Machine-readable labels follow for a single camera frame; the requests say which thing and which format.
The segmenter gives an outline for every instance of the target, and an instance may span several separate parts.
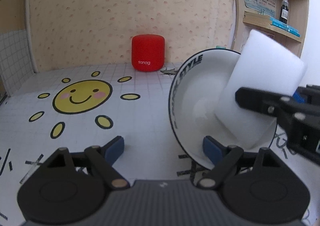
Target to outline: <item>white bowl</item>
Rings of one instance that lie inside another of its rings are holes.
[[[240,54],[228,49],[196,53],[178,70],[169,93],[169,118],[173,133],[184,151],[207,169],[214,165],[204,155],[203,138],[210,135],[221,144],[238,145],[236,137],[216,118],[214,109]],[[276,132],[276,121],[251,149],[268,147]]]

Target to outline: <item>smiling mouth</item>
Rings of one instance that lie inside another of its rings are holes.
[[[70,100],[70,102],[73,103],[73,104],[83,104],[84,102],[86,102],[86,101],[89,100],[90,98],[91,98],[91,95],[90,95],[86,100],[84,100],[84,101],[82,101],[82,102],[74,102],[74,101],[72,100],[72,96],[70,96],[69,100]]]

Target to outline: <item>patterned wallpaper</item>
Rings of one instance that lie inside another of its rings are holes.
[[[226,46],[234,0],[29,0],[39,71],[131,61],[131,39],[159,34],[166,62]]]

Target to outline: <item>sun sticker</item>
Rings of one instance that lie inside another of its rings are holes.
[[[43,94],[39,94],[38,95],[38,98],[39,99],[44,99],[44,98],[47,98],[47,97],[49,97],[50,96],[50,93],[43,93]]]
[[[96,77],[100,74],[100,71],[95,71],[91,74],[91,77]],[[131,79],[131,76],[125,76],[118,79],[118,82],[123,83]],[[69,83],[70,81],[71,79],[68,77],[61,80],[62,83]],[[75,82],[64,87],[55,95],[52,100],[52,107],[62,114],[85,113],[105,103],[112,95],[112,91],[112,86],[103,80],[92,79]],[[50,93],[42,93],[38,95],[38,98],[44,99],[49,96]],[[136,100],[140,98],[140,95],[134,93],[123,94],[120,98],[123,100]],[[29,118],[29,122],[36,121],[43,115],[43,111],[35,113]],[[111,129],[113,127],[112,119],[106,115],[98,115],[95,118],[95,123],[102,129]],[[63,133],[65,126],[63,121],[58,122],[53,126],[50,137],[57,139]]]
[[[131,76],[125,76],[125,77],[118,79],[118,83],[124,83],[124,82],[131,80],[131,79],[132,79]]]
[[[91,77],[96,77],[96,76],[100,75],[100,73],[101,73],[100,71],[95,71],[91,74]]]
[[[113,127],[113,121],[106,115],[98,115],[95,118],[95,122],[102,129],[111,129]]]
[[[120,96],[120,98],[122,100],[137,100],[140,98],[139,94],[123,94],[122,96]]]
[[[69,83],[70,81],[71,79],[68,77],[61,80],[61,82],[63,82],[64,84]]]
[[[44,115],[44,112],[35,113],[34,115],[32,115],[32,116],[29,118],[29,122],[36,121],[36,120],[40,119],[43,115]]]
[[[102,80],[83,80],[66,86],[52,101],[58,113],[77,114],[90,111],[106,102],[112,86]]]
[[[66,124],[63,121],[58,122],[55,126],[53,126],[50,137],[52,139],[58,138],[64,131]]]

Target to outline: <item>grid pattern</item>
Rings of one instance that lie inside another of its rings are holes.
[[[180,65],[167,63],[164,69]],[[94,71],[100,71],[100,74],[91,77]],[[132,79],[118,83],[117,80],[123,76],[132,76]],[[71,81],[62,83],[66,77]],[[54,70],[28,79],[14,97],[0,106],[0,167],[4,168],[0,175],[0,213],[7,218],[0,214],[0,225],[18,226],[23,223],[24,218],[16,202],[20,180],[28,173],[32,162],[41,155],[40,162],[43,162],[62,146],[71,152],[83,151],[90,145],[102,146],[121,135],[125,150],[113,167],[130,183],[136,179],[194,178],[197,181],[204,170],[183,152],[168,119],[168,95],[173,77],[160,71],[139,72],[131,64],[109,64]],[[57,113],[52,108],[52,100],[61,89],[90,79],[104,80],[112,85],[112,95],[104,104],[73,115]],[[41,93],[50,93],[50,96],[38,99]],[[121,100],[120,95],[125,93],[136,93],[141,98]],[[44,111],[44,115],[29,122],[28,119],[39,111]],[[95,117],[100,114],[113,120],[111,129],[101,129],[95,124]],[[61,121],[66,124],[63,133],[57,139],[51,139],[50,131]],[[320,168],[289,152],[285,141],[286,135],[278,128],[271,149],[303,179],[312,193],[309,215],[306,213],[303,220],[310,226],[318,214]]]
[[[26,30],[0,34],[0,75],[7,94],[12,96],[34,75]]]

